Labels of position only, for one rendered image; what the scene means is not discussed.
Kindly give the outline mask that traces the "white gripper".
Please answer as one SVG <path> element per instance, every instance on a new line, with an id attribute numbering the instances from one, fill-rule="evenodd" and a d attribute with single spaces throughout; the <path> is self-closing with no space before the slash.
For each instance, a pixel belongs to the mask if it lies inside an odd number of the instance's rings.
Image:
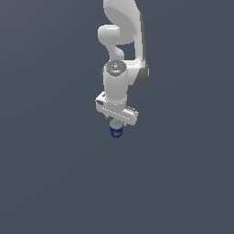
<path id="1" fill-rule="evenodd" d="M 107 118 L 112 117 L 124 124 L 135 125 L 139 112 L 135 108 L 126 105 L 126 102 L 111 104 L 106 100 L 106 94 L 103 91 L 96 99 L 96 109 L 103 113 Z"/>

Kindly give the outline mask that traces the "blue can with pale lid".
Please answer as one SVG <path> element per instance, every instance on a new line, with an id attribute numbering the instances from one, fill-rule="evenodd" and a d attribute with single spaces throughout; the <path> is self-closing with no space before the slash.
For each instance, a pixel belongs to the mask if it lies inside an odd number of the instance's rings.
<path id="1" fill-rule="evenodd" d="M 117 119 L 110 120 L 110 132 L 113 138 L 120 138 L 122 136 L 123 122 Z"/>

